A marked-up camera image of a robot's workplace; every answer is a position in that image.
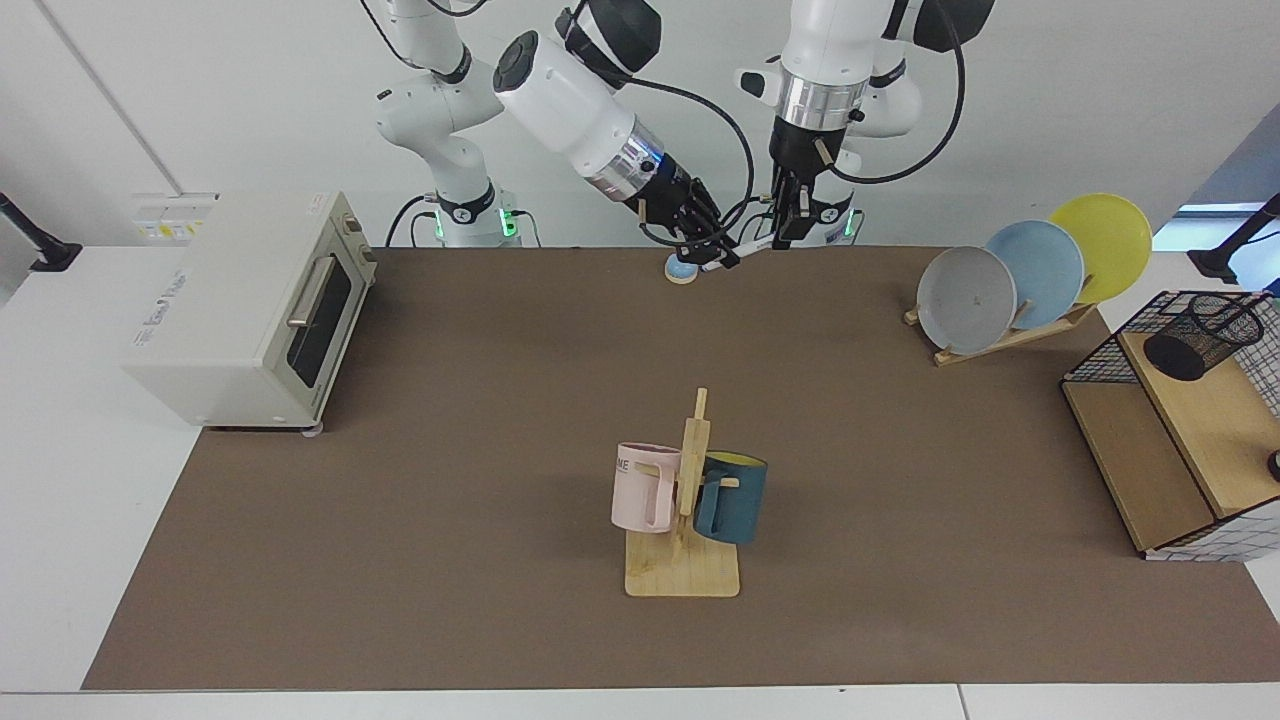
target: wooden mug holder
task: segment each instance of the wooden mug holder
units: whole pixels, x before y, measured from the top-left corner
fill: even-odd
[[[626,592],[631,597],[735,597],[741,591],[737,546],[694,530],[694,505],[712,424],[705,418],[707,388],[698,388],[694,416],[685,420],[676,474],[676,520],[666,533],[627,532]],[[721,480],[733,487],[735,478]]]

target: dark blue mug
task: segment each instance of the dark blue mug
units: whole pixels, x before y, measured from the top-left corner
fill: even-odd
[[[755,539],[755,521],[764,502],[764,474],[759,457],[713,450],[703,465],[703,489],[694,516],[698,534],[713,541],[745,544]]]

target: yellow plate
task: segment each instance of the yellow plate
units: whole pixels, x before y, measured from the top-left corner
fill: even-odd
[[[1119,195],[1082,195],[1048,220],[1071,233],[1084,255],[1084,274],[1093,275],[1079,302],[1102,302],[1138,282],[1151,259],[1151,224],[1137,205]]]

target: oven door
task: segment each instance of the oven door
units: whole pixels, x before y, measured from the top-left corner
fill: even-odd
[[[305,273],[302,292],[284,320],[285,343],[276,377],[308,409],[308,420],[319,420],[369,287],[333,227],[326,228]]]

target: plate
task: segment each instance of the plate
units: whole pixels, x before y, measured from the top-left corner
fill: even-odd
[[[1030,307],[1014,320],[1029,331],[1053,323],[1075,305],[1084,282],[1084,256],[1070,233],[1044,220],[1024,220],[1000,231],[987,242],[1009,268],[1018,290],[1018,306]]]
[[[1050,222],[1071,233],[1093,275],[1079,302],[1102,302],[1138,282],[1151,259],[1151,224],[1137,205],[1119,195],[1083,195],[1062,205]]]
[[[983,247],[952,247],[929,263],[915,300],[933,345],[977,355],[1014,322],[1018,291],[1009,268]]]

